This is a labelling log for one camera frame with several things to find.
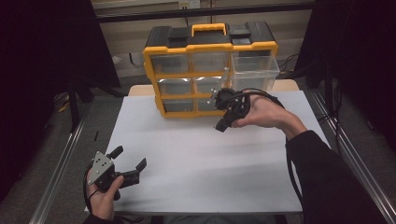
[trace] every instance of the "human hand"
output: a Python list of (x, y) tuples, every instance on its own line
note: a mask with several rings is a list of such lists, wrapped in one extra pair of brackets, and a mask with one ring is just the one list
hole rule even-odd
[(92, 214), (104, 220), (112, 221), (114, 219), (114, 194), (122, 185), (124, 177), (120, 175), (117, 177), (106, 192), (102, 192), (94, 184), (88, 185), (88, 195), (91, 196), (90, 202), (92, 207)]
[(300, 119), (260, 95), (250, 95), (250, 110), (243, 119), (233, 122), (233, 128), (241, 128), (247, 125), (257, 125), (263, 128), (278, 128), (282, 130), (290, 140), (299, 133), (306, 131)]

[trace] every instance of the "gray floor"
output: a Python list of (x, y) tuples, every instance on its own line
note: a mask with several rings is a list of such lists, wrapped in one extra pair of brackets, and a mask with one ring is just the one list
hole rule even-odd
[[(128, 92), (132, 85), (149, 83), (145, 77), (123, 77), (120, 81), (122, 88), (119, 91), (122, 92)], [(297, 82), (306, 92), (314, 112), (319, 114), (318, 107), (306, 89), (304, 79), (298, 79)], [(79, 104), (81, 112), (86, 107), (90, 109), (50, 210), (44, 217), (45, 223), (81, 223), (87, 216), (83, 212), (83, 172), (95, 151), (106, 150), (122, 104), (122, 99), (109, 96), (103, 91), (92, 92), (95, 99), (90, 106)], [(345, 95), (340, 111), (341, 126), (381, 188), (392, 203), (396, 204), (396, 154), (391, 151), (380, 133), (366, 125), (366, 121), (364, 114)], [(335, 147), (331, 129), (325, 123), (321, 127), (332, 147)], [(52, 114), (41, 149), (32, 159), (27, 173), (14, 184), (8, 196), (0, 203), (1, 224), (29, 223), (64, 152), (70, 137), (70, 128), (68, 110)], [(288, 222), (301, 223), (301, 220), (298, 216), (290, 216)]]

